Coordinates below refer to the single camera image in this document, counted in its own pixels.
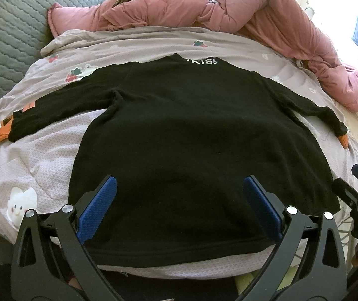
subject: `patterned bedding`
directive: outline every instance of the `patterned bedding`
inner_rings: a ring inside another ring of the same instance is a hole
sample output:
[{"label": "patterned bedding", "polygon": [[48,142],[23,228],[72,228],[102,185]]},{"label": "patterned bedding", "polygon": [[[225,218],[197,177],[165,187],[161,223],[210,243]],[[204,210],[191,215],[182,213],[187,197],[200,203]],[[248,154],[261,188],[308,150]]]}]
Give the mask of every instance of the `patterned bedding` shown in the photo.
[{"label": "patterned bedding", "polygon": [[[99,67],[131,61],[147,62],[174,53],[189,59],[219,57],[237,67],[256,71],[311,99],[318,106],[331,107],[347,125],[354,123],[349,120],[353,120],[354,115],[336,106],[323,92],[317,78],[298,67],[300,62],[286,59],[274,50],[240,36],[202,28],[163,27],[118,32],[65,32],[42,49],[43,58],[36,61],[25,77],[0,99],[0,120]],[[1,235],[12,243],[16,240],[25,209],[36,208],[39,213],[48,213],[58,211],[67,202],[71,170],[81,138],[91,121],[102,112],[82,113],[15,143],[0,143]],[[334,178],[342,177],[358,190],[358,180],[351,174],[351,167],[358,164],[358,141],[353,137],[354,131],[349,134],[349,149],[344,150],[320,120],[300,115],[299,119],[316,137]],[[347,206],[341,203],[341,211],[335,215],[337,223],[341,223],[347,213]],[[158,268],[98,265],[105,270],[155,278],[220,278],[261,268],[271,250],[272,247],[255,254]]]}]

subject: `orange cuff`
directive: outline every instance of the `orange cuff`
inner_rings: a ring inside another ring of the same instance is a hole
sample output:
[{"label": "orange cuff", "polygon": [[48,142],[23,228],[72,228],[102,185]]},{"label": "orange cuff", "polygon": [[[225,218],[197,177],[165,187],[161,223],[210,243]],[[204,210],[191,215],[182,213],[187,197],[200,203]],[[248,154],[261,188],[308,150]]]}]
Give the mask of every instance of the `orange cuff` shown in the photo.
[{"label": "orange cuff", "polygon": [[349,146],[349,138],[347,137],[347,134],[346,135],[341,135],[340,137],[337,137],[337,138],[340,141],[343,149],[347,149],[348,146]]},{"label": "orange cuff", "polygon": [[1,121],[0,142],[9,137],[9,133],[12,130],[12,122],[13,122],[13,115]]},{"label": "orange cuff", "polygon": [[31,109],[35,106],[35,101],[31,102],[30,104],[27,104],[25,107],[23,107],[23,112],[27,111],[28,109]]}]

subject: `bed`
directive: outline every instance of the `bed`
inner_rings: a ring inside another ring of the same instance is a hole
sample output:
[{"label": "bed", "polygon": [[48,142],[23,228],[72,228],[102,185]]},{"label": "bed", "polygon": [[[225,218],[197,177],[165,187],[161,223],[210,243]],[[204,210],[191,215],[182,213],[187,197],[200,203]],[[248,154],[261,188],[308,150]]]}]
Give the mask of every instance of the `bed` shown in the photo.
[{"label": "bed", "polygon": [[[103,0],[0,0],[0,120],[30,101],[110,64],[147,62],[174,53],[193,60],[219,57],[272,78],[318,106],[330,106],[350,130],[346,152],[336,137],[328,134],[323,123],[310,117],[299,116],[299,119],[315,135],[333,176],[344,178],[358,190],[358,180],[351,174],[351,167],[358,164],[358,113],[333,101],[301,62],[286,59],[250,39],[202,28],[144,27],[96,33],[69,30],[51,42],[45,12],[54,1],[62,1],[67,6],[90,6]],[[2,8],[15,13],[5,13]],[[102,112],[79,114],[16,143],[0,145],[0,246],[5,246],[0,247],[0,264],[10,261],[10,250],[18,231],[18,221],[7,214],[12,189],[18,187],[21,193],[34,190],[35,206],[40,213],[59,210],[67,202],[71,168],[81,137]],[[350,263],[355,241],[349,235],[348,213],[348,207],[341,204],[335,219]],[[301,242],[293,266],[300,262],[303,246]],[[98,265],[104,270],[154,278],[208,279],[243,275],[238,279],[239,289],[243,290],[252,272],[261,268],[271,251],[272,248],[267,248],[256,254],[160,268]]]}]

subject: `cartoon bear print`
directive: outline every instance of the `cartoon bear print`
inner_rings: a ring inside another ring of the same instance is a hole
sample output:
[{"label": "cartoon bear print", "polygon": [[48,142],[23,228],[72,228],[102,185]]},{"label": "cartoon bear print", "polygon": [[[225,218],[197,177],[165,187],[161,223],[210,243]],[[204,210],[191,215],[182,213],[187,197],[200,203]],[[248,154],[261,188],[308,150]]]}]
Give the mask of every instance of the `cartoon bear print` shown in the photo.
[{"label": "cartoon bear print", "polygon": [[37,208],[37,193],[33,188],[23,192],[18,187],[13,187],[8,201],[6,216],[16,227],[20,227],[24,214],[29,209]]}]

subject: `sweatshirt sleeve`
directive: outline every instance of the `sweatshirt sleeve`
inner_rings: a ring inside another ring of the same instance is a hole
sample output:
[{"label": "sweatshirt sleeve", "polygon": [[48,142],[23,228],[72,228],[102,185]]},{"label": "sweatshirt sleeve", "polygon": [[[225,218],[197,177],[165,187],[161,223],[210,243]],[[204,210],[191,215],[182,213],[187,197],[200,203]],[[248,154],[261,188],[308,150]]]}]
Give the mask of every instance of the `sweatshirt sleeve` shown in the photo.
[{"label": "sweatshirt sleeve", "polygon": [[1,121],[0,142],[15,142],[44,127],[81,112],[108,108],[116,97],[116,86],[133,63],[113,64],[32,101]]},{"label": "sweatshirt sleeve", "polygon": [[308,98],[296,94],[284,85],[264,77],[261,77],[260,80],[262,80],[262,78],[266,79],[264,80],[264,84],[262,84],[266,86],[270,91],[270,94],[278,101],[281,107],[288,110],[292,109],[301,115],[318,117],[330,127],[343,148],[348,148],[349,140],[347,137],[347,127],[338,119],[330,107],[319,107]]}]

